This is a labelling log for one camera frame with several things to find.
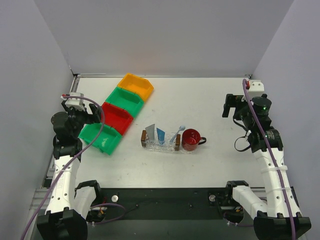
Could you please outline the white toothbrush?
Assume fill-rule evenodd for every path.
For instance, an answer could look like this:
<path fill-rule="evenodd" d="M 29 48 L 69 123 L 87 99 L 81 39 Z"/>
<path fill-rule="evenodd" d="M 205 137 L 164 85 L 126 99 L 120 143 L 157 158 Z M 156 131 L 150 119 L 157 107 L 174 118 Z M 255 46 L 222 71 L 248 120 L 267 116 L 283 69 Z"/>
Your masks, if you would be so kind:
<path fill-rule="evenodd" d="M 175 139 L 176 139 L 176 137 L 177 137 L 177 135 L 181 132 L 181 131 L 184 131 L 186 129 L 186 127 L 184 126 L 184 125 L 181 125 L 180 127 L 179 127 L 179 129 L 177 130 L 177 132 L 173 135 L 173 137 L 170 139 L 170 143 L 172 143 Z"/>

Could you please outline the red cup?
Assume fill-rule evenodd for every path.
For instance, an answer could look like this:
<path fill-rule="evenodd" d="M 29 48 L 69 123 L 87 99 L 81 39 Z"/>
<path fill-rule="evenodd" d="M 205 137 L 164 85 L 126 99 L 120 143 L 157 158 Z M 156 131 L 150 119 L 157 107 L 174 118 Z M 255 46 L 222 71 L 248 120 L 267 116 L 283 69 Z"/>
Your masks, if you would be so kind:
<path fill-rule="evenodd" d="M 200 133 L 193 129 L 186 129 L 182 133 L 181 145 L 186 151 L 194 151 L 198 145 L 203 145 L 207 142 L 207 138 L 200 135 Z"/>

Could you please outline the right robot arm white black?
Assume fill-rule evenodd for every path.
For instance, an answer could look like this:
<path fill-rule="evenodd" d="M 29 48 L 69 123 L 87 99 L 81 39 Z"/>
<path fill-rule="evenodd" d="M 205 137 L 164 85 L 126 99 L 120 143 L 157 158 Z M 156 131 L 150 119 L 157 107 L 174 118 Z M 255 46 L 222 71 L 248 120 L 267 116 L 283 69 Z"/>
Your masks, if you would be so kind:
<path fill-rule="evenodd" d="M 260 199 L 244 180 L 228 181 L 226 198 L 250 215 L 258 239 L 297 240 L 312 224 L 302 215 L 290 186 L 283 142 L 269 118 L 271 105 L 266 94 L 253 97 L 251 103 L 243 95 L 226 95 L 222 117 L 227 118 L 234 108 L 233 121 L 242 121 L 248 149 L 260 167 L 266 199 Z"/>

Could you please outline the white toothpaste tube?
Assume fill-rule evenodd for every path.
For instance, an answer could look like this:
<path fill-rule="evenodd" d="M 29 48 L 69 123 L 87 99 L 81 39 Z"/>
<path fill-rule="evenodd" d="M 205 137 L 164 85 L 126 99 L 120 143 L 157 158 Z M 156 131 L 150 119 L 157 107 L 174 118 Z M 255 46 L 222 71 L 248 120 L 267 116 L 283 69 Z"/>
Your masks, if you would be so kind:
<path fill-rule="evenodd" d="M 155 124 L 151 124 L 145 127 L 145 131 L 147 134 L 148 141 L 151 143 L 155 143 Z"/>

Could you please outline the blue toothpaste box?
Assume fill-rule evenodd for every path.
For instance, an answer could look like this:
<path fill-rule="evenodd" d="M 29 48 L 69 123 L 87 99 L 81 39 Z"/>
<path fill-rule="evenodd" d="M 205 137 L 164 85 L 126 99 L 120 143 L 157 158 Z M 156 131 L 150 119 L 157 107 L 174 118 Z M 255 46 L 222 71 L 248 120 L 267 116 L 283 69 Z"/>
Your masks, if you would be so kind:
<path fill-rule="evenodd" d="M 156 128 L 156 132 L 157 132 L 158 143 L 160 145 L 164 145 L 165 144 L 165 132 L 163 130 L 161 130 L 160 128 Z"/>

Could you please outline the clear glass tray wooden handles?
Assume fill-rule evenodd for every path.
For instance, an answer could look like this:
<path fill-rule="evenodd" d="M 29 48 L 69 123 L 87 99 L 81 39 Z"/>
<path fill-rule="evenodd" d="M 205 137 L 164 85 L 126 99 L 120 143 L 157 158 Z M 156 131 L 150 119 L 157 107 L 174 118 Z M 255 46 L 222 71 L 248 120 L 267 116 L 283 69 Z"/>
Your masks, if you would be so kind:
<path fill-rule="evenodd" d="M 165 132 L 164 144 L 159 144 L 157 131 L 154 131 L 155 140 L 149 140 L 147 131 L 144 129 L 141 134 L 141 146 L 151 152 L 159 153 L 175 153 L 175 154 L 191 154 L 191 151 L 187 151 L 182 147 L 182 135 L 178 134 L 173 142 L 170 142 L 171 138 L 175 135 L 174 132 Z"/>

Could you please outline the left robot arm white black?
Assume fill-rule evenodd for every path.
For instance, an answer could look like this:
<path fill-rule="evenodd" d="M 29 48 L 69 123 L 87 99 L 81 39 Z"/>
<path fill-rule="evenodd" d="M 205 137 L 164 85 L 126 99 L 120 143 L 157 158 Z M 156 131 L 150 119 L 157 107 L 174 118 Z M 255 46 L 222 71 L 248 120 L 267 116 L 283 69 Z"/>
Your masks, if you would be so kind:
<path fill-rule="evenodd" d="M 101 203 L 103 194 L 97 181 L 76 185 L 83 143 L 79 134 L 84 125 L 101 122 L 101 108 L 89 104 L 62 102 L 64 111 L 51 118 L 55 136 L 53 157 L 55 172 L 50 185 L 50 201 L 45 214 L 38 216 L 37 229 L 44 240 L 85 240 L 90 206 Z"/>

